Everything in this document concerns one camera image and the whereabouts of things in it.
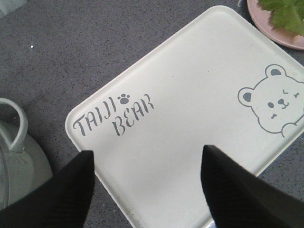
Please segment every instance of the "leafy vegetable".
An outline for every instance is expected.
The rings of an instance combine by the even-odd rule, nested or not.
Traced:
[[[272,11],[271,23],[304,35],[304,0],[259,0],[264,10]]]

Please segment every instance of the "bear eye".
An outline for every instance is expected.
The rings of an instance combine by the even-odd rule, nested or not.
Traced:
[[[269,108],[273,108],[274,106],[275,106],[274,103],[268,102],[268,107],[269,107]]]

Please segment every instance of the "white plastic tray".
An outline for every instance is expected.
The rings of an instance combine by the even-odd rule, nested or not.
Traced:
[[[303,130],[303,72],[212,7],[75,107],[66,132],[134,228],[203,228],[203,145],[258,175]]]

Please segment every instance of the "speckled gray surface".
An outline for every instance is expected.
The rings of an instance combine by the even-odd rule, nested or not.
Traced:
[[[25,109],[56,173],[77,154],[64,129],[69,111],[213,5],[251,22],[244,0],[30,0],[0,19],[0,97]],[[304,52],[283,49],[304,64]],[[0,118],[18,125],[8,107]],[[303,145],[302,134],[261,174],[301,200]],[[98,180],[85,227],[131,227]]]

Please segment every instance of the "bear illustration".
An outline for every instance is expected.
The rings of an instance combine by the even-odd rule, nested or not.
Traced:
[[[267,66],[265,74],[254,88],[240,89],[238,100],[251,108],[265,131],[285,137],[285,132],[294,129],[304,116],[304,83],[276,64]]]

